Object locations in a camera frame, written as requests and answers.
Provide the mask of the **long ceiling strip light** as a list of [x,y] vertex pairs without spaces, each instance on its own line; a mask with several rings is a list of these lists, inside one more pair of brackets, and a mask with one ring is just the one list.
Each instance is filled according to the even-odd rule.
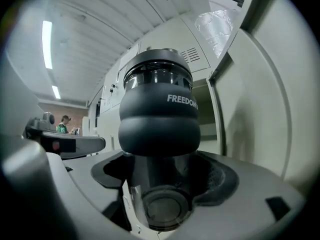
[[52,70],[52,56],[51,56],[51,36],[52,36],[52,22],[44,20],[42,22],[42,53],[44,65],[47,69]]

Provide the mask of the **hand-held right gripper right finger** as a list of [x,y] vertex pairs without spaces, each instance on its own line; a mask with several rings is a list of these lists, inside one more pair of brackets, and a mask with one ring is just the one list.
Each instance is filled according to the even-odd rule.
[[199,151],[191,159],[191,215],[166,240],[273,240],[305,197],[270,170]]

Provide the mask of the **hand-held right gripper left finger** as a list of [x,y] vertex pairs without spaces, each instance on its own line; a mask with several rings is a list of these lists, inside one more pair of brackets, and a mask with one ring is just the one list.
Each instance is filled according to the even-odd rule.
[[104,217],[140,240],[155,240],[155,231],[136,217],[122,159],[123,153],[114,150],[63,163],[80,192]]

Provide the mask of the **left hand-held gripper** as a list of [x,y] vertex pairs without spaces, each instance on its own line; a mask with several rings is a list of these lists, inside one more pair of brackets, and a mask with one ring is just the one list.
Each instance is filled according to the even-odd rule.
[[31,118],[25,127],[25,136],[37,141],[46,152],[57,154],[62,159],[82,158],[98,153],[106,146],[102,137],[58,133],[54,123],[54,117]]

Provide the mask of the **clear plastic wrap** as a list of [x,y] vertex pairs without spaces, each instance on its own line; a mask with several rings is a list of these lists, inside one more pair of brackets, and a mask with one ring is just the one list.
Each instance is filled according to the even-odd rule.
[[235,9],[216,10],[200,14],[195,27],[219,58],[234,29],[239,12]]

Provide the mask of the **grey metal locker cabinet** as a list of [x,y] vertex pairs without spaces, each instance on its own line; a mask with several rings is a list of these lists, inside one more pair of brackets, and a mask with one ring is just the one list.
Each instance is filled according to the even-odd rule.
[[218,142],[308,194],[320,175],[320,47],[291,0],[246,0],[207,84]]

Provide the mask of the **black Freedom bottle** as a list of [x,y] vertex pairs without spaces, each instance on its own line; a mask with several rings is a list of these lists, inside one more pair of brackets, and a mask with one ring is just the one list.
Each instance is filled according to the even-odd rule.
[[175,230],[192,209],[189,161],[201,138],[191,70],[177,50],[150,49],[128,62],[123,87],[118,140],[135,215]]

